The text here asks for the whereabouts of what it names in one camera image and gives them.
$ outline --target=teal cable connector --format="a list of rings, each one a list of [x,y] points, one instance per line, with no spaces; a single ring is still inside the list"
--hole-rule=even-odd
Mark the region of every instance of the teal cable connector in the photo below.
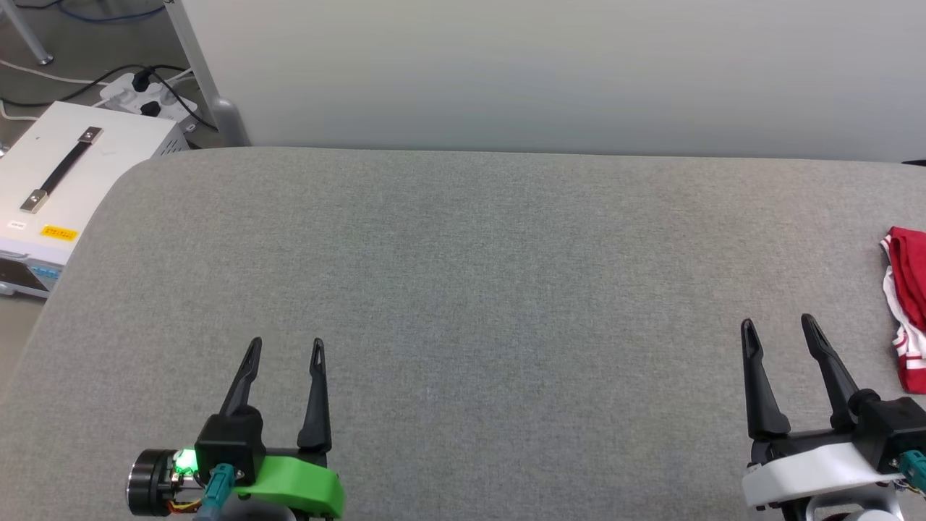
[[[926,490],[926,456],[920,451],[906,451],[900,456],[900,472],[907,483]]]
[[[234,467],[218,464],[212,472],[206,491],[203,492],[203,504],[196,512],[193,521],[219,521],[222,505],[232,495],[234,488]]]

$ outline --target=metal leg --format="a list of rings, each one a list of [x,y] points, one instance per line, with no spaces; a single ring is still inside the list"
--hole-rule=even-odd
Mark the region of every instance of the metal leg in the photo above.
[[[22,17],[22,13],[19,12],[19,8],[16,7],[13,0],[0,0],[0,8],[9,16],[10,21],[13,22],[13,26],[19,31],[19,35],[22,36],[26,45],[29,46],[29,50],[35,55],[35,59],[39,60],[39,65],[48,65],[51,63],[55,57],[48,54],[45,48],[42,47],[42,42],[39,42],[39,39],[35,37],[35,33],[32,32],[32,28],[26,23],[26,20]]]

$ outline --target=green led light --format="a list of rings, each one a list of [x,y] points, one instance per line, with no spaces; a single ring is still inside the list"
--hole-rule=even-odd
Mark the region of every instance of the green led light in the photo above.
[[[174,472],[181,476],[192,476],[199,471],[199,464],[196,463],[196,451],[193,449],[183,449],[177,454],[177,461],[174,463]]]

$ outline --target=yellow label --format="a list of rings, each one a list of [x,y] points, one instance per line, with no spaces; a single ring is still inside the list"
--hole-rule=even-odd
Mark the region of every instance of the yellow label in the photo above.
[[[58,228],[57,226],[45,226],[42,229],[42,235],[61,239],[63,241],[72,241],[77,238],[77,232],[67,228]]]

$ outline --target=white wall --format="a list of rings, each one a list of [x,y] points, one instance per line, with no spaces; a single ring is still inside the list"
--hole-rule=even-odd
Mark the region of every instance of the white wall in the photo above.
[[[923,0],[185,0],[254,145],[926,157]]]

